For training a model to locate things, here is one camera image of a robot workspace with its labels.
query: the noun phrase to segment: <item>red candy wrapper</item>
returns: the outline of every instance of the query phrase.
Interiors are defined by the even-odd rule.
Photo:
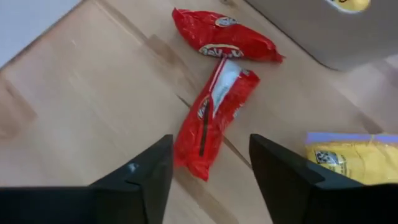
[[[283,61],[271,40],[233,18],[215,12],[176,8],[172,16],[183,38],[204,55]]]
[[[223,131],[260,79],[223,58],[196,98],[174,144],[174,161],[205,181],[216,159]]]

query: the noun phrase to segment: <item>gray container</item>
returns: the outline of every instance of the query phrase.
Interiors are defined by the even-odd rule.
[[[398,1],[372,0],[355,14],[332,0],[246,1],[327,67],[349,70],[398,52]]]

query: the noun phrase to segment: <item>kitkat logo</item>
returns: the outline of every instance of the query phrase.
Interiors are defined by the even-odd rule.
[[[200,107],[198,110],[198,118],[203,119],[205,113],[206,113],[206,107],[209,104],[209,96],[206,96],[205,99],[200,103]]]
[[[239,47],[228,44],[206,44],[199,49],[203,55],[213,57],[227,57],[227,58],[240,58],[243,57],[243,52]]]
[[[237,24],[237,23],[238,22],[236,21],[236,19],[226,17],[226,16],[218,18],[215,22],[215,24],[218,25],[219,27],[228,27],[230,25]]]

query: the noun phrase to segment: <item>wooden surface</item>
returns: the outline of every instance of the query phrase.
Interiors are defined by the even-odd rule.
[[[396,57],[331,71],[242,0],[87,0],[0,71],[0,185],[89,184],[177,134],[217,59],[183,41],[173,7],[235,17],[287,58],[238,62],[261,84],[209,181],[175,171],[164,223],[271,223],[249,165],[251,133],[302,154],[307,131],[397,132]]]

